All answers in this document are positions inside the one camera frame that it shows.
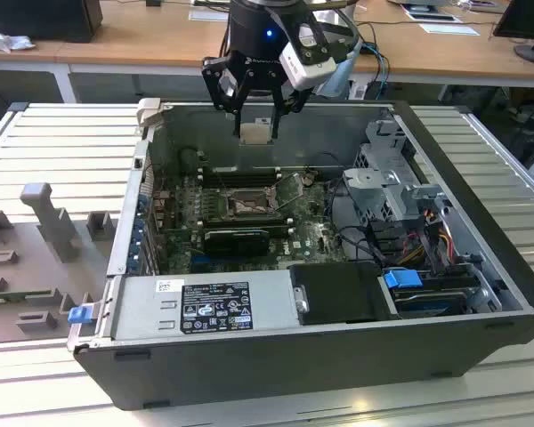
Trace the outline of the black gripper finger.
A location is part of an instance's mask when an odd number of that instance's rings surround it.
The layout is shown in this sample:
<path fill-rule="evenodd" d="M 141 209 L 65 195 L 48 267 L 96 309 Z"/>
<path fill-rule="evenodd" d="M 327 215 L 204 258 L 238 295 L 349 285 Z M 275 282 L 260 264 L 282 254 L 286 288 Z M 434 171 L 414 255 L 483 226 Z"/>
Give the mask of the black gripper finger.
<path fill-rule="evenodd" d="M 219 58 L 205 57 L 202 63 L 201 74 L 214 107 L 234 116 L 234 136 L 240 136 L 241 110 L 250 91 L 249 70 L 245 57 L 241 54 L 228 54 Z M 226 72 L 235 79 L 232 94 L 228 94 L 221 84 Z"/>
<path fill-rule="evenodd" d="M 279 136 L 280 119 L 289 113 L 299 113 L 302 111 L 304 104 L 308 101 L 313 91 L 313 87 L 304 90 L 294 90 L 290 97 L 283 98 L 280 86 L 271 88 L 273 98 L 273 110 L 271 114 L 271 137 L 277 139 Z"/>

